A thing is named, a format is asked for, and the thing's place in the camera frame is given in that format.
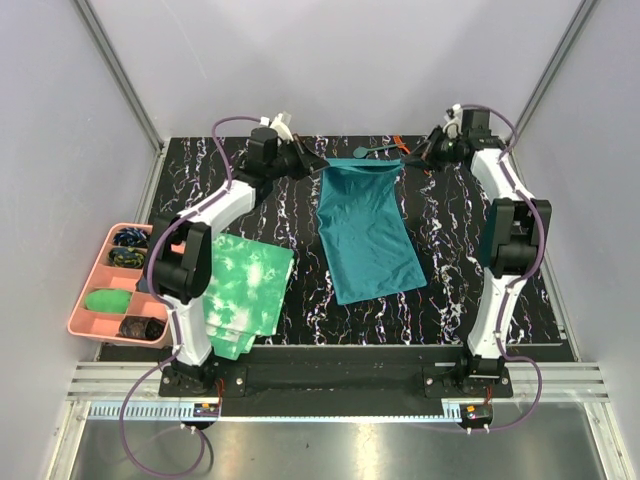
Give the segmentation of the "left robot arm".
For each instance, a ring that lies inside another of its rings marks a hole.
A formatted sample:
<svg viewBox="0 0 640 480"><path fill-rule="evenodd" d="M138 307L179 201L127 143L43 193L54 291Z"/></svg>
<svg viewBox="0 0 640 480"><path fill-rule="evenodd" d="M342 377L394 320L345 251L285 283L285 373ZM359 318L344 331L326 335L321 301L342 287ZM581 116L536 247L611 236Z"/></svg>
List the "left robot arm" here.
<svg viewBox="0 0 640 480"><path fill-rule="evenodd" d="M251 131L246 159L232 167L218 139L226 180L213 194L152 225L143 276L150 295L168 314L173 339L171 361L183 367L181 384L196 396L215 386L216 372L205 363L212 355L202 296L212 275L212 241L236 219L263 203L274 183L312 176L328 162L312 153L281 113L263 117Z"/></svg>

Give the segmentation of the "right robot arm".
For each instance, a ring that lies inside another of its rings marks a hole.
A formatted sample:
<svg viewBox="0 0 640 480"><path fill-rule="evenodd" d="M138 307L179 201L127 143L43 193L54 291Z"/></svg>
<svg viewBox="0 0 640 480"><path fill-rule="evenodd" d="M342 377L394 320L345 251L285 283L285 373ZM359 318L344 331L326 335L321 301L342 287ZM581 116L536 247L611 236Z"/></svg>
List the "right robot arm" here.
<svg viewBox="0 0 640 480"><path fill-rule="evenodd" d="M446 123L403 159L405 165L427 171L460 164L490 202L479 244L482 297L453 374L457 390L470 397L502 374L509 322L521 290L544 258L552 214L550 202L535 198L515 172L513 145L492 133L492 116L506 119L486 106L456 104L447 110Z"/></svg>

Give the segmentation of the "teal satin napkin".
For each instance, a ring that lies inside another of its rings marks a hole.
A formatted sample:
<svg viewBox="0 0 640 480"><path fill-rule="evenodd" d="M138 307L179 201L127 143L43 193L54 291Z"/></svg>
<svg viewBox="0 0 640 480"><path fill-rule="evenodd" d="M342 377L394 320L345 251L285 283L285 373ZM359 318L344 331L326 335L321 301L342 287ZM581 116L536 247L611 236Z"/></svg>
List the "teal satin napkin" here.
<svg viewBox="0 0 640 480"><path fill-rule="evenodd" d="M427 285L396 198L400 160L330 159L317 226L336 301L349 305Z"/></svg>

